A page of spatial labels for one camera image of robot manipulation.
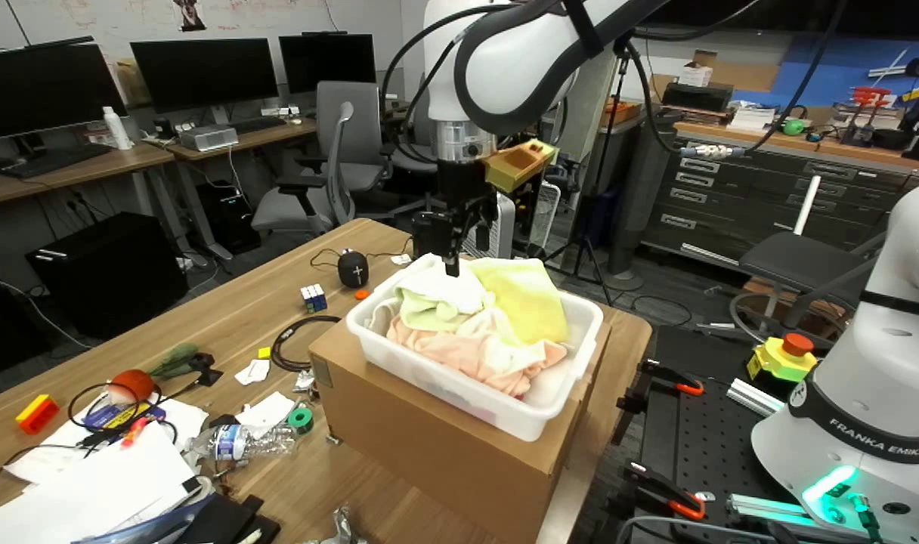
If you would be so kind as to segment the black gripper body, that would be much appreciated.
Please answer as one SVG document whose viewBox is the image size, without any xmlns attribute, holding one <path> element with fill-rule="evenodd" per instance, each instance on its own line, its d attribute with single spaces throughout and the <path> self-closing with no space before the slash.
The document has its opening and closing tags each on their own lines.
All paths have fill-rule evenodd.
<svg viewBox="0 0 919 544">
<path fill-rule="evenodd" d="M 436 190 L 413 216 L 413 250 L 444 255 L 449 227 L 463 230 L 463 245 L 487 250 L 496 218 L 496 190 L 487 181 L 484 161 L 440 162 L 436 175 Z"/>
</svg>

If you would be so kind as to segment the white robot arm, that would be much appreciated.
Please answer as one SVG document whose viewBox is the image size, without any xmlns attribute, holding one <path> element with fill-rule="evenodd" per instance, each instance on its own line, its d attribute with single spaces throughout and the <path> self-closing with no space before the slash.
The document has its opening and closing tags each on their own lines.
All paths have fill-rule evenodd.
<svg viewBox="0 0 919 544">
<path fill-rule="evenodd" d="M 426 74 L 432 118 L 509 135 L 664 0 L 426 0 L 457 49 Z M 919 185 L 892 216 L 852 322 L 749 428 L 758 465 L 830 531 L 919 544 Z"/>
</svg>

